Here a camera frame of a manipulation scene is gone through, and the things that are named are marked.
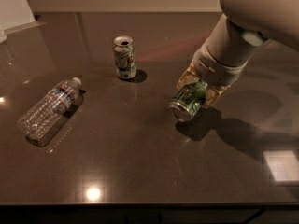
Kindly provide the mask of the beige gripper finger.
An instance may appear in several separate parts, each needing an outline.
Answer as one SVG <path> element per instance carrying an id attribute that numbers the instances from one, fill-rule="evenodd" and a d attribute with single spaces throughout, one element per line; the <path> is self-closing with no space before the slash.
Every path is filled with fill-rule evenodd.
<path id="1" fill-rule="evenodd" d="M 208 108 L 212 107 L 227 89 L 228 89 L 228 86 L 207 85 L 206 86 L 206 99 L 205 99 L 204 103 L 202 104 L 202 107 L 204 109 L 208 109 Z"/>
<path id="2" fill-rule="evenodd" d="M 199 80 L 193 63 L 183 72 L 177 83 L 177 89 L 182 89 L 185 85 L 192 84 Z"/>

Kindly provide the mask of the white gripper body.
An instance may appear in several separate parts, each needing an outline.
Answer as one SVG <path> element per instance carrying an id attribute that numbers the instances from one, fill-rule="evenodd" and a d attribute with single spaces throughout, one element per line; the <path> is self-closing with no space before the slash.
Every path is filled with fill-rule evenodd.
<path id="1" fill-rule="evenodd" d="M 221 42 L 208 38 L 192 58 L 201 80 L 212 86 L 230 86 L 239 78 L 249 59 L 249 44 L 243 39 Z"/>

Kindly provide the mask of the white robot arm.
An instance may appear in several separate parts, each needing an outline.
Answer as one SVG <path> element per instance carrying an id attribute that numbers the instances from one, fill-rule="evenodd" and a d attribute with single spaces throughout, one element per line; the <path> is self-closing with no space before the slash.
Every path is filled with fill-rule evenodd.
<path id="1" fill-rule="evenodd" d="M 271 41 L 299 50 L 299 0 L 219 0 L 222 15 L 177 87 L 207 84 L 212 106 L 236 82 L 248 60 Z"/>

